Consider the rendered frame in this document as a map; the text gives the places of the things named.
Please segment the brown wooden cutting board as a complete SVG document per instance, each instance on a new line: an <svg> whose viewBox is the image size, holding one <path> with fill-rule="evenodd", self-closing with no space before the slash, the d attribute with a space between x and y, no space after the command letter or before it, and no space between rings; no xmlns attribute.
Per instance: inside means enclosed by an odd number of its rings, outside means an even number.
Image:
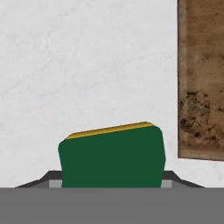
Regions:
<svg viewBox="0 0 224 224"><path fill-rule="evenodd" d="M178 156L224 161L224 0L178 0Z"/></svg>

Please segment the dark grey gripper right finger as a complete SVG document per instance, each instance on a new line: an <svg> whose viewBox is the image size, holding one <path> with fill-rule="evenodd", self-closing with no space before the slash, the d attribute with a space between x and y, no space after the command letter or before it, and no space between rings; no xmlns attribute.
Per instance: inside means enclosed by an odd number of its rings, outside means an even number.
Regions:
<svg viewBox="0 0 224 224"><path fill-rule="evenodd" d="M162 188L201 188L201 185L181 179L174 171L164 171Z"/></svg>

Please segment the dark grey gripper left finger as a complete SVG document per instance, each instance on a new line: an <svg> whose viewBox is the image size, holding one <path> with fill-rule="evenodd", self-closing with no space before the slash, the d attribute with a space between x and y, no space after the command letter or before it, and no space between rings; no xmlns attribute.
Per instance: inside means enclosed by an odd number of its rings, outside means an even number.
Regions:
<svg viewBox="0 0 224 224"><path fill-rule="evenodd" d="M20 185L19 188L61 188L62 171L48 171L42 178Z"/></svg>

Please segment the green and yellow sponge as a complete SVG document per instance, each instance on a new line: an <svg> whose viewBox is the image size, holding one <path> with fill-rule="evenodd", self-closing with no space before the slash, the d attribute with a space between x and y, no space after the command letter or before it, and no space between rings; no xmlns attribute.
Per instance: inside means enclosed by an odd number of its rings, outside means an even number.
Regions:
<svg viewBox="0 0 224 224"><path fill-rule="evenodd" d="M150 122L73 133L59 144L63 187L160 187L162 131Z"/></svg>

